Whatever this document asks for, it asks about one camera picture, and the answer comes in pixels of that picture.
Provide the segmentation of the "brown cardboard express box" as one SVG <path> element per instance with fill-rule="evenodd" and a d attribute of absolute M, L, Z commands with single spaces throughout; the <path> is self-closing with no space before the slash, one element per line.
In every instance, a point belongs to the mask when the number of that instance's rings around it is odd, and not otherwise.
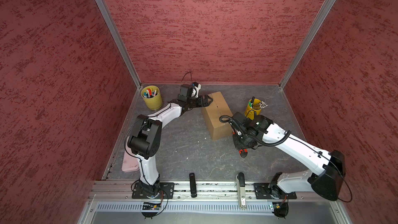
<path fill-rule="evenodd" d="M 221 92 L 215 92 L 209 96 L 213 101 L 210 106 L 202 108 L 202 114 L 211 139 L 217 141 L 232 136 L 231 125 L 228 122 L 223 123 L 219 120 L 223 115 L 230 117 L 233 115 L 225 98 Z"/>

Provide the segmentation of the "red black utility knife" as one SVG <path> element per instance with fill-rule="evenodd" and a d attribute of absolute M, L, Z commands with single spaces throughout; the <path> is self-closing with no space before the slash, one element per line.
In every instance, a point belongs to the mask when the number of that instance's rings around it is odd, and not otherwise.
<path fill-rule="evenodd" d="M 239 150 L 239 155 L 240 155 L 242 158 L 247 157 L 247 155 L 248 155 L 247 149 L 240 149 L 240 150 Z"/>

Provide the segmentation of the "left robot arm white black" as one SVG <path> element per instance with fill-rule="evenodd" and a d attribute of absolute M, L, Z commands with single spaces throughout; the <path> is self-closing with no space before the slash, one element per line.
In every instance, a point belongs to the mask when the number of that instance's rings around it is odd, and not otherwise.
<path fill-rule="evenodd" d="M 127 132 L 125 150 L 130 149 L 126 153 L 138 161 L 141 174 L 138 182 L 147 197 L 156 197 L 161 188 L 155 155 L 160 148 L 162 129 L 185 112 L 193 108 L 208 107 L 212 102 L 213 98 L 209 95 L 189 97 L 183 101 L 173 100 L 152 115 L 137 116 Z"/>

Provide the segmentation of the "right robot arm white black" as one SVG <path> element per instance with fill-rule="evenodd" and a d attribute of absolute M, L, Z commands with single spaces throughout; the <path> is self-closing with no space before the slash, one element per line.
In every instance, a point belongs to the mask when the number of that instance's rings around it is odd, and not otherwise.
<path fill-rule="evenodd" d="M 234 146 L 241 157 L 247 156 L 248 149 L 275 147 L 306 166 L 303 172 L 276 173 L 265 190 L 273 199 L 284 199 L 297 192 L 314 192 L 329 201 L 339 199 L 346 175 L 341 152 L 313 146 L 262 115 L 249 119 L 237 112 L 219 120 L 231 126 Z"/>

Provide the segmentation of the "yellow pen cup right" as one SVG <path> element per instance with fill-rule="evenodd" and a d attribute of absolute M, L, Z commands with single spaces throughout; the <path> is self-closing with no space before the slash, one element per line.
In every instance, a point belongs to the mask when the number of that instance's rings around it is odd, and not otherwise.
<path fill-rule="evenodd" d="M 252 97 L 247 105 L 245 110 L 246 118 L 254 120 L 256 116 L 261 114 L 261 111 L 267 107 L 267 104 L 264 101 L 257 99 L 256 97 Z"/>

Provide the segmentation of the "yellow pen cup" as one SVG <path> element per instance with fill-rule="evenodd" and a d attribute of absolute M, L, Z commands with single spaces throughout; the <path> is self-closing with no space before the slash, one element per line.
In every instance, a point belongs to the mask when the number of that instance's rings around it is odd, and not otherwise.
<path fill-rule="evenodd" d="M 141 97 L 150 110 L 159 110 L 162 105 L 160 89 L 157 86 L 147 86 L 141 90 Z"/>
<path fill-rule="evenodd" d="M 267 107 L 267 104 L 264 101 L 257 99 L 256 97 L 252 97 L 247 105 L 245 110 L 246 118 L 254 120 L 256 116 L 261 114 L 261 111 Z"/>

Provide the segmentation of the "yellow pen cup left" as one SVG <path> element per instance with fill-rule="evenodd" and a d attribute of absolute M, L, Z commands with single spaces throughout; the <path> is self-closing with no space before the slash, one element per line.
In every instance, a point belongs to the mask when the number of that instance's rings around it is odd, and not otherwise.
<path fill-rule="evenodd" d="M 157 86 L 147 86 L 141 90 L 141 97 L 150 110 L 159 110 L 162 105 L 160 89 Z"/>

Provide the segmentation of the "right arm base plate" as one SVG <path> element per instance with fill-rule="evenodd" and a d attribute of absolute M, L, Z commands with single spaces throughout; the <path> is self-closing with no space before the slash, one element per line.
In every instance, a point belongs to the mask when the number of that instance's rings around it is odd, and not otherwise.
<path fill-rule="evenodd" d="M 269 183 L 254 183 L 256 199 L 261 200 L 296 200 L 295 192 L 285 193 L 277 185 L 270 186 Z"/>

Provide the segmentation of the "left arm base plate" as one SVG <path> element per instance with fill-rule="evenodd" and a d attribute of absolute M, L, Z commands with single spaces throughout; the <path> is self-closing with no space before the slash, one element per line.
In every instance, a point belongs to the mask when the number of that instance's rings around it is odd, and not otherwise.
<path fill-rule="evenodd" d="M 132 188 L 132 199 L 172 199 L 174 194 L 175 183 L 158 182 L 154 186 L 148 186 L 141 181 L 134 184 Z"/>

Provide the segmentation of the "aluminium frame rail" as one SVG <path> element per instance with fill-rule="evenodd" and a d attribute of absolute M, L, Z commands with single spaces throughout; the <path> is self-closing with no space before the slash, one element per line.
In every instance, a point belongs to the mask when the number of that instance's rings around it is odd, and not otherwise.
<path fill-rule="evenodd" d="M 89 192 L 89 199 L 127 201 L 132 199 L 132 180 L 99 180 L 95 181 Z M 237 201 L 238 187 L 235 181 L 196 182 L 197 197 L 191 197 L 189 181 L 174 181 L 172 189 L 166 192 L 173 201 Z"/>

